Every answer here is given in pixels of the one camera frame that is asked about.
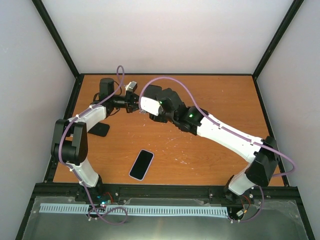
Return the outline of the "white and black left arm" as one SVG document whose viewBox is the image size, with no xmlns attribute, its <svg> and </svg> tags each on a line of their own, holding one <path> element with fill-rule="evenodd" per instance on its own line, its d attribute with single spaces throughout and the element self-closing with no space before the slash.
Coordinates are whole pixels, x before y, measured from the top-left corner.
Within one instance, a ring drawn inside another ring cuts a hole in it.
<svg viewBox="0 0 320 240">
<path fill-rule="evenodd" d="M 88 132 L 112 115 L 113 110 L 125 109 L 132 113 L 139 109 L 139 96 L 135 94 L 138 83 L 129 82 L 124 95 L 116 94 L 121 90 L 112 78 L 102 78 L 99 92 L 94 95 L 89 107 L 68 119 L 56 121 L 51 144 L 51 156 L 67 166 L 77 177 L 79 184 L 86 186 L 86 195 L 92 201 L 103 198 L 104 188 L 99 185 L 101 177 L 94 171 L 88 160 Z"/>
</svg>

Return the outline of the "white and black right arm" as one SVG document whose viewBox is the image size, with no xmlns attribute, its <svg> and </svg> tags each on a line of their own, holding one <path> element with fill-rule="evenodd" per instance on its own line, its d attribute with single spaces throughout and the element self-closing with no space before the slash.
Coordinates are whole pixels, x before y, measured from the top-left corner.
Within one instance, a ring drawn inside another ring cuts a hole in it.
<svg viewBox="0 0 320 240">
<path fill-rule="evenodd" d="M 276 140 L 254 137 L 220 122 L 204 109 L 186 106 L 176 91 L 150 84 L 140 99 L 151 120 L 170 122 L 182 132 L 212 140 L 242 157 L 248 165 L 232 175 L 224 187 L 225 197 L 234 201 L 254 186 L 267 187 L 279 163 Z"/>
</svg>

